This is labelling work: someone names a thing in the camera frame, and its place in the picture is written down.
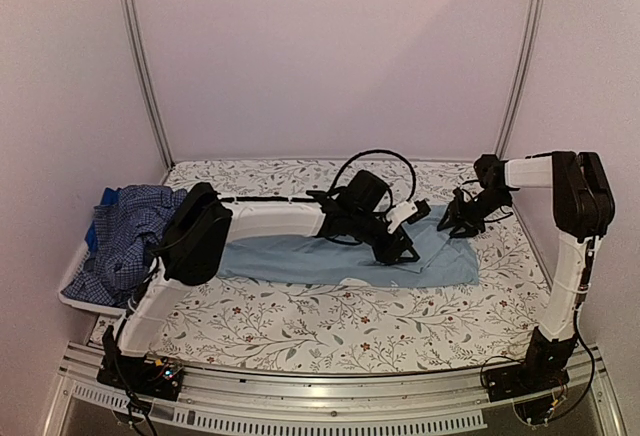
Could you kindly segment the light blue t-shirt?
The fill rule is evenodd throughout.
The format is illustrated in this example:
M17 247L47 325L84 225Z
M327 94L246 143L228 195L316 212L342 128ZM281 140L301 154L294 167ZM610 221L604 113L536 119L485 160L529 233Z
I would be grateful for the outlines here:
M377 288L435 288L479 284L475 251L465 239L437 229L443 205L408 225L419 260L384 265L368 245L345 246L302 236L254 237L225 246L220 278L251 278L273 283L338 285L356 282Z

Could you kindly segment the floral patterned table mat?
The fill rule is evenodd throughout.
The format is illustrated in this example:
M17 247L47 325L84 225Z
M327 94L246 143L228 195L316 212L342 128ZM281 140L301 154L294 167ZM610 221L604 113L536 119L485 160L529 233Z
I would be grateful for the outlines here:
M166 184L209 180L225 195L302 195L325 189L341 161L178 163ZM471 163L414 161L417 199L446 205ZM302 373L454 369L502 355L520 359L549 297L519 221L492 224L470 242L479 285L369 289L213 279L168 314L149 352L184 362Z

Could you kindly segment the white plastic laundry basket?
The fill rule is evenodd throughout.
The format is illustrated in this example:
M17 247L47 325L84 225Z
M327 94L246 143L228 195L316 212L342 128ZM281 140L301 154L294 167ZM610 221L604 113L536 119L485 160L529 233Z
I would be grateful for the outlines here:
M82 238L62 277L58 297L73 308L120 316L132 295L136 277L126 266L121 244Z

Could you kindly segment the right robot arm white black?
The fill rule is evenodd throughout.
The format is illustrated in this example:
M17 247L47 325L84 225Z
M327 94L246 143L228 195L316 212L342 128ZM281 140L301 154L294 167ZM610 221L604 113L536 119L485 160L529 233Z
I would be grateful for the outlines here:
M580 307L590 288L596 254L615 214L615 202L596 152L553 151L524 159L501 160L485 154L474 163L482 191L466 197L453 191L437 229L452 238L483 233L487 217L513 204L521 189L547 188L559 231L559 255L548 306L533 330L517 383L537 392L565 368L579 340Z

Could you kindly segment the aluminium frame post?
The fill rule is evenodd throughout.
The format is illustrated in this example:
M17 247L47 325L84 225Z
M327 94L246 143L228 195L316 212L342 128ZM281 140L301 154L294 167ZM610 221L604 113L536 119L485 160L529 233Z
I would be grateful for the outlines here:
M504 157L513 133L519 107L524 94L529 67L539 31L544 0L528 0L523 35L521 38L514 77L509 90L504 116L499 128L494 152Z
M170 148L169 138L162 121L157 97L154 91L151 70L144 48L141 25L135 0L120 0L125 30L129 40L132 60L139 88L151 127L157 150L164 167L170 170L175 161Z

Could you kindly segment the front aluminium rail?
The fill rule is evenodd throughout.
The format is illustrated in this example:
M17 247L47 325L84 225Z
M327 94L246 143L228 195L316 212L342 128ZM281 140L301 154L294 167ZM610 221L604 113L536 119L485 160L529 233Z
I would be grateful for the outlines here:
M175 400L130 407L99 383L100 349L71 343L55 378L47 435L624 435L616 395L597 351L577 351L547 423L522 421L541 394L494 401L484 367L380 375L266 373L182 367Z

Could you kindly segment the dark blue checkered shirt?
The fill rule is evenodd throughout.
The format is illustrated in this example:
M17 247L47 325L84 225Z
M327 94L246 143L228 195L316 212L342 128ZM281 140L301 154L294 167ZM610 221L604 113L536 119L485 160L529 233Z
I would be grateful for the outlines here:
M152 261L149 251L161 245L167 225L187 194L185 189L174 190L163 185L107 188L94 207L85 238L90 245L97 239L112 239L121 244L127 254L126 266L136 277L135 291L149 272Z

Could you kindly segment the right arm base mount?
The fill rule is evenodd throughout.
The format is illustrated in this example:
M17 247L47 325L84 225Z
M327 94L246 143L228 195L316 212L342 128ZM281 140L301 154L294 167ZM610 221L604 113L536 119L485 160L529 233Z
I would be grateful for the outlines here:
M539 392L561 388L569 383L565 368L554 363L515 361L504 366L480 369L480 383L491 402L524 397Z

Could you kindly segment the left aluminium frame post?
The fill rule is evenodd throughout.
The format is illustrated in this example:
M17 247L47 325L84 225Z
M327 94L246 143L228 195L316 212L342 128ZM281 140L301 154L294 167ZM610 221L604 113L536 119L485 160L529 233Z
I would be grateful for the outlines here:
M151 127L157 150L164 167L170 170L175 161L170 148L169 138L162 121L157 97L154 91L151 70L144 48L141 25L135 0L120 0L125 30L129 40L132 60L139 88Z

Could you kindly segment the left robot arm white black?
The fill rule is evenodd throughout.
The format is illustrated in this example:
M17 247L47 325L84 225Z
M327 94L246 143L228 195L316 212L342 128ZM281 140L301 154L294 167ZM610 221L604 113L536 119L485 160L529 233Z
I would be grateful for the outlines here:
M382 198L391 195L390 185L368 170L358 171L347 185L333 182L302 197L222 198L211 184L196 184L154 248L149 273L124 315L106 329L102 371L128 390L141 389L149 379L146 353L152 337L184 295L217 275L231 242L265 236L347 236L368 245L382 265L418 261L403 226L427 216L431 208L408 196L381 209Z

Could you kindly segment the right aluminium frame post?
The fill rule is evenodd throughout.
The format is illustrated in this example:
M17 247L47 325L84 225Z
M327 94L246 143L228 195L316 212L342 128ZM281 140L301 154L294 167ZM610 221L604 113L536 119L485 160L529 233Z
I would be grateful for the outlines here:
M544 0L528 0L523 35L521 38L514 77L509 90L504 116L499 128L494 152L504 157L513 133L519 107L524 94L529 67L539 31Z

